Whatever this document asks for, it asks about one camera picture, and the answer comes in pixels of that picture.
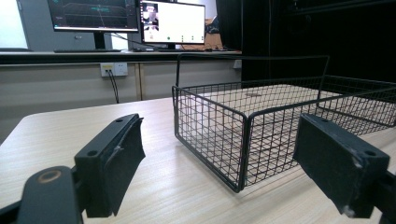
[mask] black wire basket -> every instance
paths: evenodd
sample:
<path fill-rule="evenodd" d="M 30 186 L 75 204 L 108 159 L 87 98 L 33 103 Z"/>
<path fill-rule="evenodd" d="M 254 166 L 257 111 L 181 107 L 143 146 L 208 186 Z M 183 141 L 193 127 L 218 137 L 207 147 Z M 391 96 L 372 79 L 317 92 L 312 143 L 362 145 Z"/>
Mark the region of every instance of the black wire basket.
<path fill-rule="evenodd" d="M 172 88 L 176 138 L 239 192 L 298 165 L 292 155 L 302 113 L 332 120 L 356 135 L 395 126 L 396 84 L 324 75 L 328 57 L 319 77 L 178 86 L 185 60 L 304 58 L 180 54 Z"/>

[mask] monitor screen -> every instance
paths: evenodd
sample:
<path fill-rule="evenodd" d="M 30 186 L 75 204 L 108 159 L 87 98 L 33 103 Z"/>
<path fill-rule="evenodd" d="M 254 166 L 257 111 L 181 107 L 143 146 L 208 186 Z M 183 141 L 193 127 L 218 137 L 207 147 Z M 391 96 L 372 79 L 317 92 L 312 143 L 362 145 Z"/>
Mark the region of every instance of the monitor screen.
<path fill-rule="evenodd" d="M 97 48 L 105 47 L 103 33 L 139 32 L 136 0 L 48 0 L 48 3 L 54 31 L 95 33 Z"/>
<path fill-rule="evenodd" d="M 205 6 L 159 1 L 140 1 L 140 33 L 143 43 L 204 44 Z"/>

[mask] wooden table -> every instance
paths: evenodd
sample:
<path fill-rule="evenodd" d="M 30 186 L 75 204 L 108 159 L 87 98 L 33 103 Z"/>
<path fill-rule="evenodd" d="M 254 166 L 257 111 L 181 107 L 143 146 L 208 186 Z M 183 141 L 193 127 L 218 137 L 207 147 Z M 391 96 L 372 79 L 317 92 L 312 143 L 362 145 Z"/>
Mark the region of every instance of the wooden table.
<path fill-rule="evenodd" d="M 172 99 L 35 114 L 24 118 L 0 146 L 0 207 L 21 199 L 26 179 L 74 156 L 109 122 L 138 113 L 144 118 L 146 153 L 119 214 L 85 223 L 378 223 L 350 219 L 297 167 L 234 193 L 174 137 Z M 396 171 L 395 129 L 363 136 L 391 157 Z"/>

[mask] second monitor screen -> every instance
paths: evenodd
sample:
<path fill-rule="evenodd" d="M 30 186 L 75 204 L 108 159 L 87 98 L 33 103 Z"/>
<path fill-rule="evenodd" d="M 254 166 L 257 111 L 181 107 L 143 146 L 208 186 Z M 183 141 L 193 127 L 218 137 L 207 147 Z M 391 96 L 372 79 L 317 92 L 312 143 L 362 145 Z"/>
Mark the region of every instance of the second monitor screen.
<path fill-rule="evenodd" d="M 205 6 L 142 0 L 140 13 L 144 43 L 205 43 Z"/>

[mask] basket handle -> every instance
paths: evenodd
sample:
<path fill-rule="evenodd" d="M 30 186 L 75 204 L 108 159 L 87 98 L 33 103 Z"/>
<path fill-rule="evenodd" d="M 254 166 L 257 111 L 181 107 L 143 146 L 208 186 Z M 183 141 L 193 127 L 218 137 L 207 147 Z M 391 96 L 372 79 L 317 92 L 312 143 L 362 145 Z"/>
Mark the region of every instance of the basket handle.
<path fill-rule="evenodd" d="M 177 71 L 176 71 L 176 86 L 178 87 L 180 81 L 180 66 L 182 61 L 192 60 L 293 60 L 293 59 L 315 59 L 327 58 L 326 65 L 323 70 L 323 76 L 327 73 L 329 66 L 329 55 L 311 55 L 311 56 L 290 56 L 290 57 L 269 57 L 269 56 L 244 56 L 242 54 L 213 54 L 213 53 L 181 53 L 177 55 Z"/>

